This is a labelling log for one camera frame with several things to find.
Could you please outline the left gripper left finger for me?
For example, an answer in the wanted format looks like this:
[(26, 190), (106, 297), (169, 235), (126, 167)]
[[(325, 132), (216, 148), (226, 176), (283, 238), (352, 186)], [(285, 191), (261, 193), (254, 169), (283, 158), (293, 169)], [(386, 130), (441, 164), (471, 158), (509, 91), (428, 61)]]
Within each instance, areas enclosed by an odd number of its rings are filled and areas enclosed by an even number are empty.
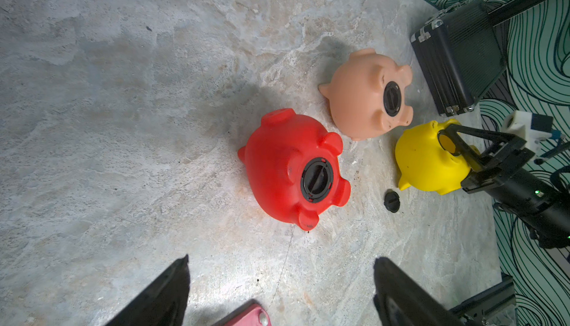
[(183, 324), (191, 277), (189, 257), (175, 260), (107, 326)]

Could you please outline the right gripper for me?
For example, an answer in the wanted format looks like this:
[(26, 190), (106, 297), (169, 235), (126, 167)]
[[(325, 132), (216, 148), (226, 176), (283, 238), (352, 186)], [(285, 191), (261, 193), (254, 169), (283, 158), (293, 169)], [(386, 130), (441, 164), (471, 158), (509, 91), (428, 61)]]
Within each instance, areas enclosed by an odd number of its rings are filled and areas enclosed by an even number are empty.
[[(479, 154), (463, 140), (463, 135), (488, 140), (492, 145)], [(437, 136), (446, 137), (451, 148), (442, 148), (453, 156), (462, 156), (471, 168), (461, 183), (469, 194), (503, 186), (534, 158), (534, 152), (525, 148), (525, 141), (514, 134), (450, 124)]]

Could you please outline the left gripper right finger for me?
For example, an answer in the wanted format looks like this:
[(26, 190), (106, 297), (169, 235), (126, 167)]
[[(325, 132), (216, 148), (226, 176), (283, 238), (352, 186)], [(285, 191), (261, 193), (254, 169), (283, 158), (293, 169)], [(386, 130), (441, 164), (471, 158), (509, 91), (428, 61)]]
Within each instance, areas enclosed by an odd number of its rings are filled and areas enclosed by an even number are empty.
[(462, 324), (390, 259), (376, 259), (373, 276), (374, 305), (383, 325)]

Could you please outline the yellow piggy bank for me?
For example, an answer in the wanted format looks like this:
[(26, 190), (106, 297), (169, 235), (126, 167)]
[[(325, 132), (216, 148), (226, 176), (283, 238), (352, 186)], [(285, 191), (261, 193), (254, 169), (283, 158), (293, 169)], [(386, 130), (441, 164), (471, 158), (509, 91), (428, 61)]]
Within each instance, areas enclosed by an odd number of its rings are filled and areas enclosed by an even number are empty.
[(401, 171), (399, 189), (413, 186), (424, 192), (446, 195), (461, 189), (461, 183), (471, 171), (461, 155), (455, 155), (453, 142), (439, 132), (451, 124), (460, 122), (450, 119), (443, 123), (431, 121), (407, 129), (398, 140), (395, 149), (396, 163)]

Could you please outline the black plug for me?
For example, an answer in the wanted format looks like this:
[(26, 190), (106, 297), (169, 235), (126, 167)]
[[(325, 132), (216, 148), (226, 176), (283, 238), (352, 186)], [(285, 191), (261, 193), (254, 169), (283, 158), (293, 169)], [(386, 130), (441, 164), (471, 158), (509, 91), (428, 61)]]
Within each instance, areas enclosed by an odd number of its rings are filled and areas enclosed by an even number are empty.
[(305, 167), (301, 176), (301, 194), (312, 204), (323, 201), (330, 193), (334, 181), (331, 163), (325, 158), (314, 158)]
[(402, 107), (402, 91), (396, 82), (390, 81), (384, 87), (383, 103), (384, 111), (390, 117), (396, 117), (399, 114)]
[(397, 213), (401, 206), (399, 194), (392, 189), (389, 189), (384, 194), (384, 206), (391, 213)]

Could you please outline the peach piggy bank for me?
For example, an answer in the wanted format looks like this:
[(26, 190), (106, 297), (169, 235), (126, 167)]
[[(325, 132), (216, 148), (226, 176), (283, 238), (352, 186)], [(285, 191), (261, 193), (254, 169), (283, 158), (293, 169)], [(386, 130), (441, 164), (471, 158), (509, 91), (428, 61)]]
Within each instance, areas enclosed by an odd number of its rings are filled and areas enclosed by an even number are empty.
[[(412, 84), (409, 65), (366, 48), (350, 54), (319, 92), (329, 101), (332, 120), (339, 131), (354, 141), (378, 137), (398, 126), (409, 126), (414, 109), (405, 103), (405, 89)], [(390, 81), (402, 91), (402, 107), (396, 117), (384, 111), (384, 87)]]

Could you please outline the red piggy bank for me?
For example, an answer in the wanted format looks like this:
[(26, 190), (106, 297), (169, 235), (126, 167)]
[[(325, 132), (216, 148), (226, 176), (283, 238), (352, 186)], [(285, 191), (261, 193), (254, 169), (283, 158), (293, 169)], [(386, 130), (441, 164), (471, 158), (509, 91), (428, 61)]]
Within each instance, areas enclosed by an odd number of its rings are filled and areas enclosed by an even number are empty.
[[(272, 218), (311, 231), (329, 207), (343, 207), (350, 199), (350, 182), (341, 177), (338, 157), (344, 149), (341, 136), (319, 121), (291, 108), (264, 115), (261, 125), (237, 155), (245, 164), (253, 195)], [(325, 158), (334, 172), (329, 195), (317, 204), (301, 194), (304, 167)]]

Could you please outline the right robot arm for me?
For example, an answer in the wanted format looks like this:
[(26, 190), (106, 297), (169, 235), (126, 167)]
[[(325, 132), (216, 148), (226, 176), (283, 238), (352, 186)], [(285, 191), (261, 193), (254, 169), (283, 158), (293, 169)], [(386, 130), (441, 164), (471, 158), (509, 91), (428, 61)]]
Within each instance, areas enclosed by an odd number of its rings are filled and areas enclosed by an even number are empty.
[(450, 124), (437, 133), (440, 146), (464, 158), (471, 171), (461, 182), (468, 194), (485, 192), (495, 207), (517, 216), (543, 249), (569, 246), (569, 193), (524, 169), (534, 158), (515, 134)]

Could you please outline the white bunny on pink base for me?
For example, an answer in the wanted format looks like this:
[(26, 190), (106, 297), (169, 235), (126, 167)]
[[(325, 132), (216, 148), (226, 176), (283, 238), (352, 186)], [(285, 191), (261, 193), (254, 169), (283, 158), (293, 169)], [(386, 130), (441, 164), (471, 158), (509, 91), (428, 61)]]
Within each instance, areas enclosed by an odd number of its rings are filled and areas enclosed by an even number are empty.
[(255, 299), (241, 305), (214, 326), (272, 326), (270, 315)]

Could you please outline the black square plate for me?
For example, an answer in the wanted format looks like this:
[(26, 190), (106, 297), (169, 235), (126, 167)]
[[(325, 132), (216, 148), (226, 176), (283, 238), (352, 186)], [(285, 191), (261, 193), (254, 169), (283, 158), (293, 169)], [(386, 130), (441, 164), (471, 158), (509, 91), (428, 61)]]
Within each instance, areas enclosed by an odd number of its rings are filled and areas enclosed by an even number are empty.
[(439, 11), (411, 35), (411, 45), (442, 116), (472, 112), (506, 71), (482, 0)]

